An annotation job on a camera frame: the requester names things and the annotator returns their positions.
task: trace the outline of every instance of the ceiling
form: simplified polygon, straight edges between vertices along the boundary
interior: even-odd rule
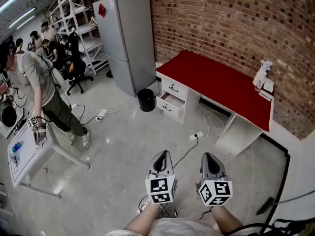
[[[0,6],[3,5],[8,0],[0,0]],[[9,6],[5,11],[0,14],[0,42],[8,38],[16,28],[27,20],[32,15],[37,15],[47,10],[50,5],[54,4],[56,0],[17,0],[11,6]],[[24,18],[17,25],[9,29],[15,20],[24,15],[30,9],[35,7],[35,11],[32,15]]]

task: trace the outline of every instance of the refrigerator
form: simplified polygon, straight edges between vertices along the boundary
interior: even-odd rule
[[[101,0],[93,8],[115,83],[136,96],[156,79],[150,0]]]

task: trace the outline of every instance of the white wall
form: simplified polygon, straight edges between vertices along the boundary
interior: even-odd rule
[[[25,51],[27,44],[32,41],[30,37],[30,33],[33,30],[36,30],[39,35],[41,35],[41,24],[46,21],[44,14],[37,15],[32,20],[30,20],[27,24],[23,25],[21,28],[13,32],[12,36],[14,42],[21,38],[23,39],[23,47],[22,49]]]
[[[315,190],[315,131],[305,140],[300,141],[274,122],[271,131],[266,135],[287,148],[291,156],[280,201]],[[279,204],[271,223],[278,218],[303,220],[313,217],[315,217],[315,193],[298,200]]]

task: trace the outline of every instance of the drawer handle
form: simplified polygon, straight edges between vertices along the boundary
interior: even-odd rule
[[[175,90],[174,89],[174,84],[172,84],[170,87],[168,87],[169,89],[172,89],[173,91],[175,91],[175,92],[178,92],[178,90]]]
[[[167,104],[165,104],[165,106],[162,106],[162,107],[170,112],[172,111],[171,109],[167,109]]]

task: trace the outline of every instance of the office chair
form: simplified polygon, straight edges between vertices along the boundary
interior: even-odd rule
[[[70,95],[71,89],[73,89],[76,85],[78,85],[79,88],[81,89],[81,93],[84,93],[80,85],[80,82],[83,82],[86,80],[93,81],[93,77],[84,75],[86,64],[83,62],[83,60],[80,57],[78,34],[76,34],[75,32],[71,33],[70,36],[68,37],[68,41],[71,48],[72,64],[74,67],[74,70],[72,72],[69,72],[68,77],[69,78],[74,77],[74,80],[69,81],[69,84],[71,86],[67,91],[67,95]]]

